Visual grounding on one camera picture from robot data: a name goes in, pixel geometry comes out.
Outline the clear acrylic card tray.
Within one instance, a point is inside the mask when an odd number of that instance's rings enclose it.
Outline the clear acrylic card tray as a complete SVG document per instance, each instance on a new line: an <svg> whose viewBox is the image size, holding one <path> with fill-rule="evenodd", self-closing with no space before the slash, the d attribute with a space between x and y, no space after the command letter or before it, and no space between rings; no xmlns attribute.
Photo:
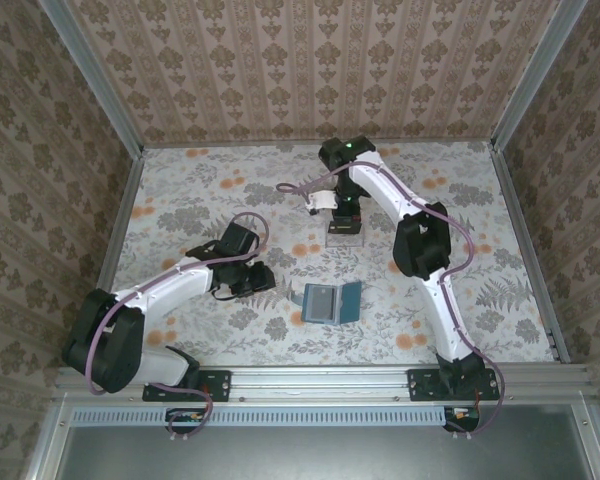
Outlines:
<svg viewBox="0 0 600 480"><path fill-rule="evenodd" d="M327 249L338 248L362 248L365 244L365 235L363 231L357 234L330 233L325 237L325 247Z"/></svg>

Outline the teal leather card holder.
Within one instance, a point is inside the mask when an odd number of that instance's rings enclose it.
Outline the teal leather card holder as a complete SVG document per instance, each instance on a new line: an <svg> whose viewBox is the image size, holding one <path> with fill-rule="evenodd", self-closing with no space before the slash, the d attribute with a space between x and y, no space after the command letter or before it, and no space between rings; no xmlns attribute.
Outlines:
<svg viewBox="0 0 600 480"><path fill-rule="evenodd" d="M305 323L339 326L360 319L362 283L339 286L306 284L303 292L291 291L287 298L301 308Z"/></svg>

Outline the small wiring connector board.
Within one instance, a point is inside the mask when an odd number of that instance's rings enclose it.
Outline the small wiring connector board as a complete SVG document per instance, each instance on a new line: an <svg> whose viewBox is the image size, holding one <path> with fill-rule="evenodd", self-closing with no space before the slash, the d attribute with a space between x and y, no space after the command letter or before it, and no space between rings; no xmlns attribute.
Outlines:
<svg viewBox="0 0 600 480"><path fill-rule="evenodd" d="M205 418L206 413L207 409L204 407L167 409L165 412L165 422L172 425L199 425Z"/></svg>
<svg viewBox="0 0 600 480"><path fill-rule="evenodd" d="M476 428L480 420L477 407L445 407L444 415L448 425L453 424L465 430Z"/></svg>

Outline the grey metal panel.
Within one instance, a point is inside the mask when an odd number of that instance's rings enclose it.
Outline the grey metal panel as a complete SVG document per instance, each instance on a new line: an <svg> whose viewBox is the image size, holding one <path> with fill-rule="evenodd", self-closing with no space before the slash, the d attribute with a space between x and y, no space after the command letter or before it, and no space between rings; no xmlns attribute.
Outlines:
<svg viewBox="0 0 600 480"><path fill-rule="evenodd" d="M441 427L159 427L70 432L57 480L593 480L566 408L506 407L466 438Z"/></svg>

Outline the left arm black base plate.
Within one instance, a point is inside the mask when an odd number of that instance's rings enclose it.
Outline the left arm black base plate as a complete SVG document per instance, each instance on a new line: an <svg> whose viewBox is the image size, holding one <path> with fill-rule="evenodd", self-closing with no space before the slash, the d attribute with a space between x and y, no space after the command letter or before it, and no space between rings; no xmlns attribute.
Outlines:
<svg viewBox="0 0 600 480"><path fill-rule="evenodd" d="M187 373L174 387L199 390L208 394L213 401L227 402L231 390L231 372L229 370L196 370L193 373ZM144 387L142 399L145 402L203 401L203 398L192 393L172 392L152 385Z"/></svg>

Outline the aluminium mounting rail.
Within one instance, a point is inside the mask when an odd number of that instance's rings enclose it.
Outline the aluminium mounting rail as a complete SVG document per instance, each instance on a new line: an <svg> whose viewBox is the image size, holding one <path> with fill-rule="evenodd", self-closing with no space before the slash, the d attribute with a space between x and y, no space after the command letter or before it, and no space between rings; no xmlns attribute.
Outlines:
<svg viewBox="0 0 600 480"><path fill-rule="evenodd" d="M230 404L299 405L407 403L415 380L428 365L229 366ZM500 366L504 401L513 404L568 403L595 395L587 368L560 363Z"/></svg>

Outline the aluminium side rail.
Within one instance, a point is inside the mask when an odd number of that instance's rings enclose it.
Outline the aluminium side rail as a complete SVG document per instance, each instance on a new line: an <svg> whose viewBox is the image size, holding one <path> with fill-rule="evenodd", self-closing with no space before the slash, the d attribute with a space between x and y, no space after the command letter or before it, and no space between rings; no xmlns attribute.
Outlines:
<svg viewBox="0 0 600 480"><path fill-rule="evenodd" d="M494 170L509 212L513 230L529 278L529 283L539 310L539 315L544 324L545 335L551 345L554 358L561 363L569 364L571 362L571 357L550 298L539 260L534 250L531 235L505 158L493 145L489 144L488 147L490 148L490 156Z"/></svg>
<svg viewBox="0 0 600 480"><path fill-rule="evenodd" d="M94 334L107 311L117 302L116 294L111 292L111 288L143 167L142 159L132 162L96 288L87 294L79 307L76 320L62 350L63 360L82 374L85 373Z"/></svg>

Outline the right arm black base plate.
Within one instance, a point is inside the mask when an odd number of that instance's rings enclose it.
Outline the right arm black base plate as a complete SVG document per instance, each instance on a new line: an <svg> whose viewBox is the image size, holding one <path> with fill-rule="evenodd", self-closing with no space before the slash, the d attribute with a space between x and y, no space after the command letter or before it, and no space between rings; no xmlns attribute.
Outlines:
<svg viewBox="0 0 600 480"><path fill-rule="evenodd" d="M495 401L500 399L499 385L492 369L472 375L451 375L441 369L407 371L412 401Z"/></svg>

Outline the aluminium corner post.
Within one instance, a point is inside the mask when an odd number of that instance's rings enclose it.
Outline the aluminium corner post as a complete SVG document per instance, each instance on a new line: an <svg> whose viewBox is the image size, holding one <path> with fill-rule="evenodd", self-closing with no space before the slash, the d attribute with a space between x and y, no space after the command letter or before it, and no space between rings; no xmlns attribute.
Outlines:
<svg viewBox="0 0 600 480"><path fill-rule="evenodd" d="M560 0L491 135L495 151L502 152L511 140L587 3Z"/></svg>
<svg viewBox="0 0 600 480"><path fill-rule="evenodd" d="M143 141L115 92L112 82L108 79L103 63L97 58L95 50L90 46L71 12L67 0L39 0L39 2L131 159L140 160Z"/></svg>

